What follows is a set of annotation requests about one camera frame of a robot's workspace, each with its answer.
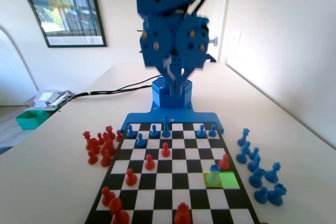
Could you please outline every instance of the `chess board square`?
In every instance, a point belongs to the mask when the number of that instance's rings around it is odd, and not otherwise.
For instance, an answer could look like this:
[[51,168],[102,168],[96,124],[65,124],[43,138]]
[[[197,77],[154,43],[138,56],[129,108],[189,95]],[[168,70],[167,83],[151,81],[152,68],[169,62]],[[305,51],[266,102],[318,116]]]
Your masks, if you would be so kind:
[[128,169],[129,160],[116,160],[112,168],[112,174],[125,174]]
[[187,173],[186,160],[174,160],[173,159],[173,173]]
[[206,189],[190,190],[190,201],[192,209],[210,209]]
[[202,173],[202,165],[200,160],[187,160],[188,173]]
[[173,149],[184,149],[184,139],[173,139],[172,143],[172,148]]
[[173,176],[173,189],[189,189],[187,173],[173,173],[172,176]]
[[188,173],[188,182],[189,189],[206,189],[203,173]]
[[210,209],[193,209],[193,224],[213,224]]
[[171,173],[158,173],[156,175],[155,189],[173,189],[173,175]]
[[234,224],[254,224],[248,209],[230,209]]
[[155,174],[141,174],[139,190],[155,189],[156,173]]
[[182,202],[191,207],[189,190],[173,190],[173,209],[176,210]]
[[138,190],[134,210],[153,210],[155,190]]
[[159,160],[157,162],[157,171],[158,173],[172,173],[172,160]]
[[172,149],[173,159],[184,159],[185,160],[185,149]]
[[172,209],[172,207],[173,207],[173,191],[155,190],[154,209]]
[[224,190],[211,188],[207,189],[211,209],[229,209]]

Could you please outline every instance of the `blue chess piece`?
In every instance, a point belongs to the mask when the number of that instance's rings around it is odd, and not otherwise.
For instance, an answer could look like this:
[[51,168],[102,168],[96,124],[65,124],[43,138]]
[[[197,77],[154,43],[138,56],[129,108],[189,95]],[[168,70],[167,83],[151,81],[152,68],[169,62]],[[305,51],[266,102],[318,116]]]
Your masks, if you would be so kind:
[[211,137],[217,136],[216,125],[215,124],[211,125],[211,130],[209,131],[209,136],[211,136]]
[[253,152],[250,153],[249,157],[254,160],[255,156],[257,155],[257,153],[259,152],[259,148],[258,147],[254,147]]
[[257,154],[256,157],[255,157],[255,159],[252,162],[250,162],[250,163],[247,164],[247,168],[251,172],[253,172],[255,169],[259,168],[260,160],[261,160],[261,158],[260,158],[259,154]]
[[273,169],[269,170],[265,174],[265,178],[270,181],[271,183],[276,183],[278,182],[279,178],[277,176],[277,171],[280,170],[280,163],[276,162],[273,164]]
[[153,131],[151,132],[151,137],[158,137],[159,132],[156,130],[156,125],[155,124],[153,124],[152,129],[153,129]]
[[197,131],[197,136],[198,137],[205,137],[205,131],[204,131],[204,125],[200,125],[199,131]]
[[241,139],[238,140],[238,145],[239,146],[243,146],[245,144],[246,137],[247,137],[249,132],[250,132],[250,130],[248,128],[243,129],[243,136],[241,137]]
[[142,134],[138,134],[137,147],[144,147],[146,145],[146,140],[142,139]]
[[276,184],[274,186],[274,191],[269,191],[267,194],[267,198],[269,202],[273,205],[281,206],[283,203],[282,196],[287,193],[286,187],[283,184]]
[[248,178],[250,184],[256,188],[262,186],[263,182],[261,181],[262,176],[265,174],[264,169],[257,168],[254,170],[253,175]]
[[267,188],[265,186],[262,186],[260,191],[254,192],[254,198],[256,201],[258,201],[260,204],[265,204],[267,202]]
[[131,126],[131,125],[128,125],[127,137],[129,137],[129,138],[135,137],[135,132],[134,132],[134,130],[132,129],[132,126]]

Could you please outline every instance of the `teal container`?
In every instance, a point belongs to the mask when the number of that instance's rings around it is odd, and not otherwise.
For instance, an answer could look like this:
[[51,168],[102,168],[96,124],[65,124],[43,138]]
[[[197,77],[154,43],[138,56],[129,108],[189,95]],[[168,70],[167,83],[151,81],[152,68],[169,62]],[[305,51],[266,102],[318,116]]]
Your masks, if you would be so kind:
[[17,123],[23,130],[34,130],[38,128],[51,116],[45,110],[28,110],[16,117]]

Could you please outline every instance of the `red pawn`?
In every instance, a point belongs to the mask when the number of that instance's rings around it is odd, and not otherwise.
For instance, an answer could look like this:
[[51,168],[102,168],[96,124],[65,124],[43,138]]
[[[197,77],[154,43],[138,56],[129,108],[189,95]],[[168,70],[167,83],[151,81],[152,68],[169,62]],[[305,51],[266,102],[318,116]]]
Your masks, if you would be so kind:
[[154,162],[153,159],[152,159],[152,155],[151,155],[151,154],[147,154],[146,159],[147,159],[147,161],[146,161],[146,163],[145,163],[145,168],[146,168],[147,170],[152,170],[152,169],[154,169],[154,167],[155,167],[155,162]]
[[162,156],[168,157],[170,155],[170,149],[168,149],[168,143],[164,142],[163,143],[163,149],[161,151]]
[[133,173],[133,170],[131,168],[127,169],[127,178],[126,178],[126,184],[128,186],[133,186],[138,180],[138,177]]
[[108,206],[110,201],[116,197],[114,192],[110,191],[110,189],[107,186],[103,188],[101,193],[103,194],[103,199],[101,202],[103,203],[104,206]]
[[190,210],[189,206],[186,205],[184,202],[179,204],[177,207],[177,211],[174,217],[174,224],[190,224]]
[[223,159],[221,159],[218,162],[219,167],[221,170],[229,170],[230,169],[230,164],[229,164],[229,155],[224,154]]

